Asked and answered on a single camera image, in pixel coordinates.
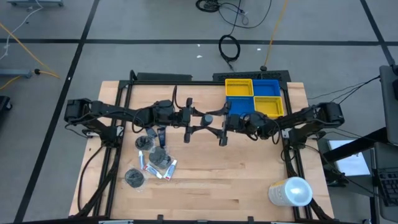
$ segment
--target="toothpaste tube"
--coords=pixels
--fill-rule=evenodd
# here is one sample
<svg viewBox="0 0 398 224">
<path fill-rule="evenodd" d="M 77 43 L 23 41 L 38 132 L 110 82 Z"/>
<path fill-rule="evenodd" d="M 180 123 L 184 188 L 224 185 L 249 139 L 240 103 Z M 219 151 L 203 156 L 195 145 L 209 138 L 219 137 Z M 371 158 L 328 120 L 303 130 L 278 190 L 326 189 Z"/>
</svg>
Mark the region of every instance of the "toothpaste tube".
<svg viewBox="0 0 398 224">
<path fill-rule="evenodd" d="M 150 164 L 146 164 L 144 167 L 144 170 L 150 172 L 151 174 L 154 174 L 157 178 L 161 179 L 162 174 L 160 174 L 159 171 L 157 171 L 154 167 L 152 167 Z"/>
<path fill-rule="evenodd" d="M 167 171 L 166 171 L 165 175 L 163 176 L 163 178 L 165 178 L 166 180 L 170 180 L 172 178 L 176 164 L 177 164 L 177 161 L 174 160 L 173 163 L 167 169 Z"/>
<path fill-rule="evenodd" d="M 141 166 L 141 169 L 143 170 L 144 166 L 145 166 L 145 162 L 144 162 L 144 155 L 141 150 L 138 152 L 138 158 L 139 158 L 139 164 Z"/>
</svg>

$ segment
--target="wooden tabletop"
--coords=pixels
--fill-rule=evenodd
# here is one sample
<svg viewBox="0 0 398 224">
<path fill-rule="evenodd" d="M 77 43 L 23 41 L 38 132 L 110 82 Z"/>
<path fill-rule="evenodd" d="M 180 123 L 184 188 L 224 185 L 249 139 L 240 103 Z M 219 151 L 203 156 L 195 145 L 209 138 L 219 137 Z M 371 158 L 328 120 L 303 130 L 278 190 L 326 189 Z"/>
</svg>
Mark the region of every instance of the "wooden tabletop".
<svg viewBox="0 0 398 224">
<path fill-rule="evenodd" d="M 143 108 L 155 101 L 171 99 L 173 87 L 134 85 L 130 108 Z M 113 105 L 117 89 L 118 82 L 103 82 L 98 99 Z M 308 106 L 303 83 L 288 83 L 288 89 L 293 112 Z M 193 105 L 199 111 L 218 110 L 225 102 L 224 86 L 178 86 L 177 102 L 184 105 L 188 97 L 193 98 Z M 110 119 L 100 120 L 110 125 Z M 199 120 L 192 118 L 192 125 L 198 125 Z M 221 123 L 222 117 L 214 117 L 211 126 L 220 128 Z M 158 179 L 143 172 L 146 182 L 140 189 L 134 189 L 126 183 L 124 175 L 133 167 L 139 168 L 134 142 L 146 133 L 134 134 L 131 123 L 127 122 L 111 218 L 155 220 L 162 214 L 165 220 L 243 221 L 253 216 L 255 221 L 294 221 L 292 208 L 277 207 L 267 196 L 271 184 L 287 178 L 285 164 L 280 158 L 281 143 L 274 145 L 270 139 L 252 141 L 246 135 L 229 132 L 228 145 L 219 147 L 213 134 L 201 130 L 191 136 L 189 144 L 185 144 L 184 132 L 184 128 L 173 127 L 166 131 L 167 150 L 178 160 L 172 179 Z M 317 147 L 313 140 L 308 140 L 307 144 Z M 88 140 L 81 167 L 99 146 L 99 138 Z M 104 152 L 103 149 L 90 162 L 85 172 L 82 205 L 98 187 Z M 312 149 L 302 149 L 301 155 L 305 178 L 312 187 L 314 199 L 326 214 L 333 217 L 319 154 Z M 99 214 L 104 214 L 107 196 L 108 189 L 104 191 Z M 71 215 L 78 212 L 76 203 L 77 185 Z"/>
</svg>

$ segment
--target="yellow plastic tray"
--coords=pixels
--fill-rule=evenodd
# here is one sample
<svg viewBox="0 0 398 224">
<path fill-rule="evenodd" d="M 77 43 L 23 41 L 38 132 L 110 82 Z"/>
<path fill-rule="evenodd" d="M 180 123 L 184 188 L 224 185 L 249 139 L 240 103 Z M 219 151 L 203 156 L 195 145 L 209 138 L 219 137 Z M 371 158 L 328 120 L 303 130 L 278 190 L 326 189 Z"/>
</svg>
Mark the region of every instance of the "yellow plastic tray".
<svg viewBox="0 0 398 224">
<path fill-rule="evenodd" d="M 253 82 L 251 79 L 227 78 L 225 80 L 226 96 L 253 96 Z"/>
<path fill-rule="evenodd" d="M 284 115 L 284 107 L 280 96 L 255 96 L 254 110 L 266 114 L 270 118 Z"/>
</svg>

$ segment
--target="blue bin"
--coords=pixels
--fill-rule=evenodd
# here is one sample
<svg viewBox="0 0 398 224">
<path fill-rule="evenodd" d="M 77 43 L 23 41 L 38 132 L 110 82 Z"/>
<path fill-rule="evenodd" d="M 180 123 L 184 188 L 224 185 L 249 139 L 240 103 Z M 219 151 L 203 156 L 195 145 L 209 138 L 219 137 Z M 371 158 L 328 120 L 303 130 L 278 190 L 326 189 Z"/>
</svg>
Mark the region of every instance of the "blue bin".
<svg viewBox="0 0 398 224">
<path fill-rule="evenodd" d="M 278 80 L 253 80 L 254 96 L 280 96 Z"/>
<path fill-rule="evenodd" d="M 232 102 L 228 114 L 251 114 L 254 113 L 254 100 L 251 96 L 227 96 L 226 101 Z"/>
</svg>

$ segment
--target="black metal frame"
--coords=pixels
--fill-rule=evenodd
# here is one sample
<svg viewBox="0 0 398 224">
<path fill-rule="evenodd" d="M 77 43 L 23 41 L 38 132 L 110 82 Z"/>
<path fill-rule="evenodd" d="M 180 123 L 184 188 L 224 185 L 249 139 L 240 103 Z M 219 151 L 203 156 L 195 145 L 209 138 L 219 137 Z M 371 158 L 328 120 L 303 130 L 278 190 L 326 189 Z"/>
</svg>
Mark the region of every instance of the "black metal frame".
<svg viewBox="0 0 398 224">
<path fill-rule="evenodd" d="M 123 93 L 123 90 L 127 86 L 127 95 L 126 95 L 126 100 L 125 100 L 125 108 L 128 108 L 129 102 L 131 99 L 131 92 L 132 88 L 134 85 L 224 85 L 224 81 L 222 82 L 215 82 L 215 81 L 179 81 L 179 82 L 168 82 L 168 81 L 144 81 L 144 80 L 121 80 L 119 81 L 119 86 L 118 86 L 118 92 L 116 94 L 116 101 L 115 105 L 119 105 L 121 102 L 121 95 Z M 290 105 L 290 98 L 289 98 L 289 92 L 287 89 L 287 83 L 286 81 L 281 81 L 280 80 L 280 86 L 284 94 L 284 101 L 285 101 L 285 106 L 287 110 L 287 114 L 292 114 L 292 108 Z M 112 126 L 116 125 L 116 120 L 113 119 Z M 287 147 L 287 142 L 282 141 L 283 148 Z M 121 153 L 121 148 L 122 146 L 119 146 L 116 148 L 116 155 L 120 155 Z M 301 155 L 300 151 L 296 150 L 295 152 L 295 162 L 297 166 L 297 174 L 299 177 L 305 178 L 304 177 L 304 171 L 303 171 L 303 165 L 301 161 Z M 106 176 L 106 173 L 108 171 L 108 166 L 109 166 L 109 160 L 110 160 L 110 154 L 111 154 L 111 149 L 107 148 L 105 152 L 105 157 L 103 161 L 103 166 L 101 170 L 101 175 L 100 175 L 100 180 L 99 183 L 102 183 L 104 177 Z M 119 164 L 120 156 L 115 156 L 115 159 L 117 159 L 116 163 L 117 165 Z M 285 164 L 287 165 L 289 163 L 289 160 L 286 159 Z M 110 217 L 111 215 L 111 209 L 112 209 L 112 204 L 113 204 L 113 195 L 115 191 L 115 186 L 116 186 L 116 176 L 112 179 L 110 186 L 109 186 L 109 194 L 108 194 L 108 199 L 106 202 L 106 211 L 105 211 L 105 216 Z M 93 215 L 99 215 L 99 210 L 100 210 L 100 205 L 101 205 L 101 199 L 98 200 L 94 207 L 94 212 Z M 300 211 L 298 207 L 293 207 L 293 213 L 294 213 L 294 219 L 297 220 L 312 220 L 312 211 L 309 205 L 304 207 L 305 210 L 305 217 L 306 219 L 303 219 L 300 217 Z M 148 222 L 155 222 L 156 220 L 142 220 L 143 223 L 146 221 Z M 197 221 L 184 221 L 187 223 L 192 223 Z"/>
</svg>

